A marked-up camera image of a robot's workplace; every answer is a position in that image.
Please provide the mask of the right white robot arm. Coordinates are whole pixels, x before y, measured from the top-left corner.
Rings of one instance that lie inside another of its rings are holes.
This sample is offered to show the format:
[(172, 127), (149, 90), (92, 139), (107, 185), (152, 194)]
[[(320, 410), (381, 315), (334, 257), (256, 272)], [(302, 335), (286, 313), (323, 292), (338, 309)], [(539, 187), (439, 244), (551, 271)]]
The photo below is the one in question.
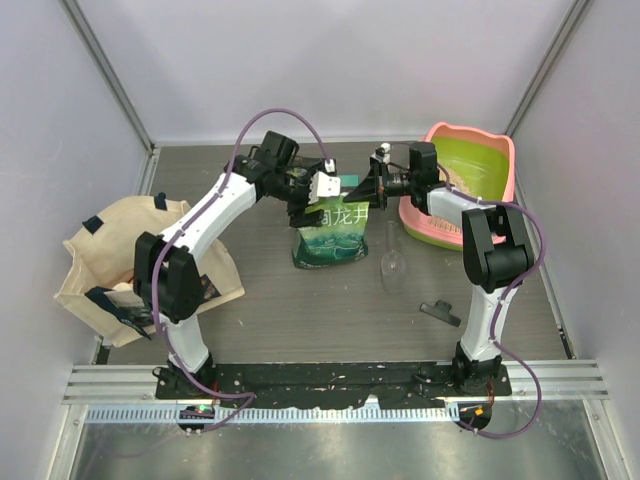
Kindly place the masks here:
[(508, 309), (535, 264), (523, 209), (517, 204), (484, 201), (453, 187), (447, 177), (440, 176), (436, 146), (431, 142), (410, 144), (409, 164), (397, 173), (389, 170), (390, 150), (383, 144), (374, 151), (366, 177), (344, 201), (367, 202), (383, 210), (389, 198), (407, 198), (421, 213), (440, 217), (461, 230), (463, 266), (473, 285), (472, 299), (445, 383), (462, 394), (476, 394), (499, 377)]

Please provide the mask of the black bag clip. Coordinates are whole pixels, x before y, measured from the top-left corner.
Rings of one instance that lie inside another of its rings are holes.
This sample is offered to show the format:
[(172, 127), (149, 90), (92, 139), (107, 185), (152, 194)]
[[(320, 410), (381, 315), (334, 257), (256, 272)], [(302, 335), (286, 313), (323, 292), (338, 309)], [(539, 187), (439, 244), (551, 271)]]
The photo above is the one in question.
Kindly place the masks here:
[(451, 310), (452, 305), (444, 300), (437, 300), (434, 304), (422, 303), (419, 306), (420, 312), (458, 328), (461, 325), (461, 319), (453, 315)]

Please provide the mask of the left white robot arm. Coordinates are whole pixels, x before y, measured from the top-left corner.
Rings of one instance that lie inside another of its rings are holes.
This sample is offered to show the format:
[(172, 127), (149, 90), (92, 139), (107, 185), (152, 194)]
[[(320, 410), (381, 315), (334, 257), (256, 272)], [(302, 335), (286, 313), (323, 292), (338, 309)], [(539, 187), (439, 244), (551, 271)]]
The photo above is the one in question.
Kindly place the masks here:
[(215, 364), (202, 338), (197, 310), (204, 296), (200, 261), (231, 223), (261, 198), (287, 205), (295, 225), (316, 226), (307, 214), (317, 189), (337, 178), (328, 156), (297, 163), (298, 144), (269, 131), (246, 155), (234, 152), (214, 186), (182, 218), (135, 243), (133, 290), (150, 309), (157, 334), (169, 350), (166, 383), (190, 398), (212, 393)]

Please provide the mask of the green cat litter bag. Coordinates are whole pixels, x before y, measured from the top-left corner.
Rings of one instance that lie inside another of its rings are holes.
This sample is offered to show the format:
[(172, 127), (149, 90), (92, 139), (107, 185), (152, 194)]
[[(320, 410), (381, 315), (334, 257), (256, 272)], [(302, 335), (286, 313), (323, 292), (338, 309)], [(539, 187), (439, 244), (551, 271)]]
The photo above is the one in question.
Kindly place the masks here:
[(296, 229), (291, 249), (293, 265), (311, 270), (354, 263), (369, 248), (365, 230), (368, 202), (345, 203), (345, 194), (322, 199), (304, 211), (306, 225)]

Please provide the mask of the clear plastic scoop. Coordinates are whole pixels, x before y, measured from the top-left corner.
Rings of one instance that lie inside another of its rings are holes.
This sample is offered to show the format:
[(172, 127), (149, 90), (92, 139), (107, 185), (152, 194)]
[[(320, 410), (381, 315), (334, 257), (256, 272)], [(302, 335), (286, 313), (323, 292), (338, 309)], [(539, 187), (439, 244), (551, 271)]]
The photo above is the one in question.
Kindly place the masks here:
[(386, 250), (380, 261), (382, 285), (389, 294), (402, 292), (406, 281), (406, 261), (398, 248), (396, 227), (396, 222), (386, 222)]

